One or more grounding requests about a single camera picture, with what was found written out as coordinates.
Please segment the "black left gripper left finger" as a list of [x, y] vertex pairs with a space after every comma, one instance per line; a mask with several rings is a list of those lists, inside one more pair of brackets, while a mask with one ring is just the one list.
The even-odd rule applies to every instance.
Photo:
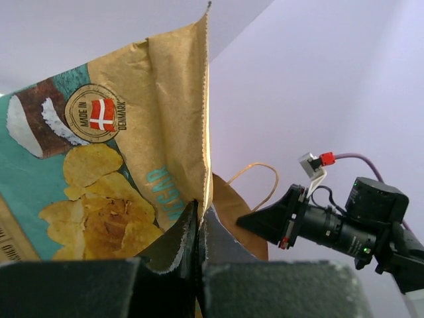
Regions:
[[1, 316], [194, 317], [197, 206], [132, 258], [1, 263]]

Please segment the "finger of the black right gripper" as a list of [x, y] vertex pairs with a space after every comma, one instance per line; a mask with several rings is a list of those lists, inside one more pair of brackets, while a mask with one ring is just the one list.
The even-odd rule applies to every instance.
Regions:
[[278, 247], [292, 247], [302, 221], [303, 187], [291, 185], [273, 205], [239, 217], [236, 225]]

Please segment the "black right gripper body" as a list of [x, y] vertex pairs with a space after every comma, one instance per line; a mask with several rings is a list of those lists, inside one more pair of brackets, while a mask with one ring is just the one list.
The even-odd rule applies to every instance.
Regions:
[[283, 223], [278, 243], [281, 249], [294, 246], [297, 237], [313, 241], [351, 257], [371, 257], [376, 246], [376, 235], [331, 208], [309, 204], [304, 187], [290, 187], [280, 201]]

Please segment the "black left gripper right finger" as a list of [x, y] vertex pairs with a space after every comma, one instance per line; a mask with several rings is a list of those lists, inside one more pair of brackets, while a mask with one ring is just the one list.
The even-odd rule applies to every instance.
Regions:
[[204, 317], [371, 317], [349, 266], [330, 260], [261, 261], [226, 230], [214, 207], [199, 230]]

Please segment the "red brown paper bag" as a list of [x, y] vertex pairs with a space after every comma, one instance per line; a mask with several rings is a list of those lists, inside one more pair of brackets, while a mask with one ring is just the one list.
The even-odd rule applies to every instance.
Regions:
[[210, 208], [199, 228], [198, 296], [203, 317], [259, 317], [268, 247], [237, 226], [252, 212], [230, 181], [211, 176]]

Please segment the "tan kraft snack bag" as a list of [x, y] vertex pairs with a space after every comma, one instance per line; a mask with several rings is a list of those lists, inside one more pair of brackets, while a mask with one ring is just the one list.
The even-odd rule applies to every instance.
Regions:
[[1, 98], [1, 259], [137, 255], [211, 204], [208, 18]]

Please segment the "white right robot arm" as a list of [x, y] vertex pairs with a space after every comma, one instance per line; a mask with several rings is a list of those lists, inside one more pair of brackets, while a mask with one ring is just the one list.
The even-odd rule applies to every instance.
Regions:
[[405, 194], [364, 177], [355, 179], [344, 208], [314, 206], [306, 194], [293, 184], [275, 204], [239, 217], [237, 225], [281, 249], [302, 237], [353, 257], [357, 270], [375, 259], [376, 272], [390, 273], [401, 293], [423, 289], [423, 245], [401, 225]]

